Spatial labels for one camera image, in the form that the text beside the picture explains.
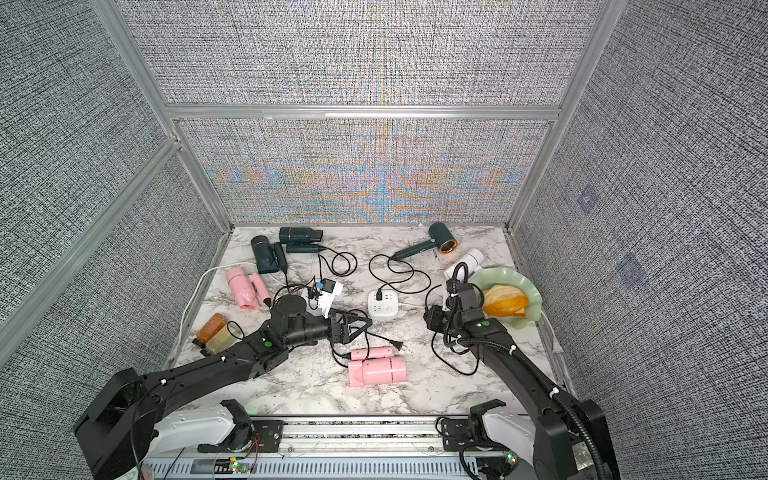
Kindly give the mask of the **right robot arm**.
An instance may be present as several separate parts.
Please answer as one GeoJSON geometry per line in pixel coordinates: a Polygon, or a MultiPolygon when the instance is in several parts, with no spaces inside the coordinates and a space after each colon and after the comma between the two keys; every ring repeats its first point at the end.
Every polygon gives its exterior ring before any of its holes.
{"type": "Polygon", "coordinates": [[[446,346],[460,346],[488,366],[526,411],[515,414],[500,400],[472,407],[465,422],[467,437],[448,447],[457,452],[464,472],[472,479],[505,475],[499,465],[487,461],[471,468],[466,454],[477,449],[513,454],[531,465],[540,479],[620,478],[602,410],[558,387],[497,319],[485,318],[476,287],[450,280],[446,288],[446,305],[433,305],[424,314],[427,328],[444,335],[446,346]]]}

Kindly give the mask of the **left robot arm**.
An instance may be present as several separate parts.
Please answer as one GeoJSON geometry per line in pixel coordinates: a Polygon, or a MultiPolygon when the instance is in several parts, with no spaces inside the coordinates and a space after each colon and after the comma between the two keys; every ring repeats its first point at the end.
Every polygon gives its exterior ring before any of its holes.
{"type": "Polygon", "coordinates": [[[155,424],[189,402],[274,370],[295,347],[349,344],[371,325],[334,308],[311,314],[303,297],[285,295],[256,331],[217,355],[142,375],[132,368],[115,373],[73,426],[92,476],[115,479],[136,467],[149,452],[155,424]]]}

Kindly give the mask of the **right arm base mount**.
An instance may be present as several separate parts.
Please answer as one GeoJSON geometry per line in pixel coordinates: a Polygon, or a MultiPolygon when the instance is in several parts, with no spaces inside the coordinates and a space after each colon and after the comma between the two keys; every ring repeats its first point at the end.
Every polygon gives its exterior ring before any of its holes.
{"type": "Polygon", "coordinates": [[[467,417],[449,418],[441,415],[435,421],[435,429],[442,441],[443,449],[446,452],[458,454],[460,466],[470,479],[479,479],[479,476],[466,460],[465,453],[468,450],[471,448],[489,451],[503,449],[503,446],[493,442],[485,432],[482,417],[492,409],[505,406],[505,402],[494,399],[471,407],[467,417]]]}

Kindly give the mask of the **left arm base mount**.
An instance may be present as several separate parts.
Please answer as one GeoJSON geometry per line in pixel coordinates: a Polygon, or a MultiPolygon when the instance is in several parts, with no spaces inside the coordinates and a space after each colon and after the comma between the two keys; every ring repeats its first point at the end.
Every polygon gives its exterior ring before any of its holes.
{"type": "Polygon", "coordinates": [[[232,427],[227,435],[215,443],[199,444],[198,453],[277,453],[282,441],[285,422],[282,420],[254,420],[236,400],[222,400],[220,405],[231,417],[232,427]]]}

